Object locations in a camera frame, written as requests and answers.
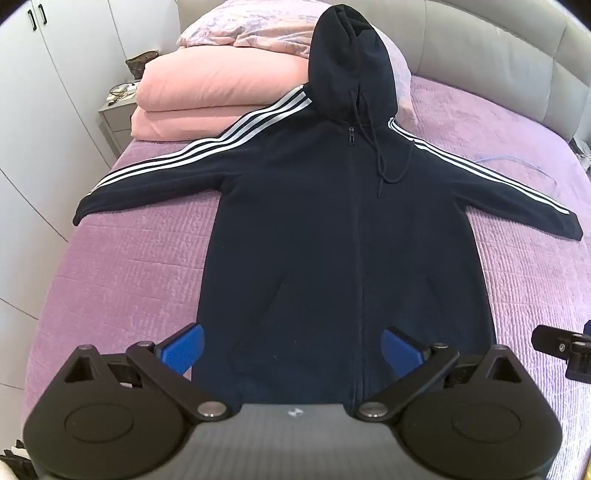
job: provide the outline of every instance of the gray headboard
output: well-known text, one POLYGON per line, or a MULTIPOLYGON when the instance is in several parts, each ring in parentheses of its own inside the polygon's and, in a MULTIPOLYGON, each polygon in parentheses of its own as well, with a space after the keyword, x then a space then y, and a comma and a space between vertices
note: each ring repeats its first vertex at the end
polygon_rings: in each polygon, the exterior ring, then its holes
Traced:
MULTIPOLYGON (((219 5, 177 0, 181 29, 219 5)), ((551 0, 347 0, 413 74, 591 140, 591 33, 551 0)))

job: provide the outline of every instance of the nightstand drawer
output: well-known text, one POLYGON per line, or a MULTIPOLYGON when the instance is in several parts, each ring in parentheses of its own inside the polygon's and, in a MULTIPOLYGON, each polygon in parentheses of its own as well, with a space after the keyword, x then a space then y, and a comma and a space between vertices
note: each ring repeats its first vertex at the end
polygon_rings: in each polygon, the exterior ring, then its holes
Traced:
POLYGON ((134 102, 103 111, 105 120, 112 132, 121 132, 131 128, 131 115, 135 112, 135 107, 136 104, 134 102))
POLYGON ((113 136, 115 137, 115 140, 117 140, 117 143, 122 152, 127 148, 127 145, 129 145, 132 140, 131 130, 121 130, 119 132, 113 132, 113 136))

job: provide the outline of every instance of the wardrobe handle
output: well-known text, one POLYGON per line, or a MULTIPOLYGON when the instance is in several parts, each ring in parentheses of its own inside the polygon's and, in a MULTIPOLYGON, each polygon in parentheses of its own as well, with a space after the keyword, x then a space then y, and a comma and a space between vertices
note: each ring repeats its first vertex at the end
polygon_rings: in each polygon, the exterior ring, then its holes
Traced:
POLYGON ((41 12, 41 15, 43 15, 43 25, 47 25, 47 17, 45 16, 45 10, 43 9, 43 5, 39 4, 37 5, 37 8, 41 12))
POLYGON ((33 11, 29 10, 27 12, 29 14, 29 18, 31 19, 31 23, 33 24, 33 31, 37 29, 37 24, 35 23, 35 16, 33 16, 33 11))

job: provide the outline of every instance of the quilted bedspread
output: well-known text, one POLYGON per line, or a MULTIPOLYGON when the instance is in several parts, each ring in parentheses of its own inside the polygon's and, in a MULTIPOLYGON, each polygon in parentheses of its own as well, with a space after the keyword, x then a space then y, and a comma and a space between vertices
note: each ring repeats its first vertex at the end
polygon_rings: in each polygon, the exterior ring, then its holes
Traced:
MULTIPOLYGON (((591 183, 568 145, 542 125, 418 77, 412 96, 416 134, 472 160, 501 155, 487 166, 552 195, 579 216, 585 235, 576 242, 469 211, 498 340, 519 356, 563 426, 550 478, 578 480, 591 450, 591 385, 566 380, 564 362, 535 352, 530 336, 539 323, 582 331, 591 318, 591 183)), ((183 145, 134 141, 116 166, 183 145)), ((39 321, 25 414, 77 345, 122 352, 194 321, 217 201, 217 193, 207 192, 83 219, 39 321)))

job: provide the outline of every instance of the drawstring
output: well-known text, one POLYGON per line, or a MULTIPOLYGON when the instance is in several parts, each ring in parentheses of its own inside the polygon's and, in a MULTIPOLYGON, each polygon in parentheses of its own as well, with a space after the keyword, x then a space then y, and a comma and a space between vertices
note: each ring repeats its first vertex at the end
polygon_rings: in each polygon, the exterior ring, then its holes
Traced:
POLYGON ((361 91, 360 97, 365 101, 365 105, 368 110, 369 133, 370 133, 369 135, 365 131, 365 128, 363 128, 363 123, 361 123, 361 118, 359 117, 359 110, 357 109, 357 98, 353 92, 351 92, 351 105, 353 107, 353 115, 355 117, 355 122, 359 126, 359 130, 360 130, 362 136, 367 141, 367 143, 369 143, 369 145, 371 145, 371 147, 375 151, 376 168, 378 170, 378 176, 379 176, 378 198, 380 198, 382 195, 382 187, 384 186, 384 182, 386 182, 388 184, 398 183, 406 175, 406 172, 408 170, 408 165, 410 164, 411 155, 413 153, 413 149, 411 146, 409 146, 408 156, 407 156, 404 168, 402 169, 402 173, 398 177, 396 177, 395 179, 389 178, 386 175, 386 172, 388 171, 388 164, 379 149, 378 139, 375 135, 374 122, 372 120, 371 112, 369 111, 369 102, 367 101, 367 98, 365 97, 365 94, 363 93, 363 91, 361 91))

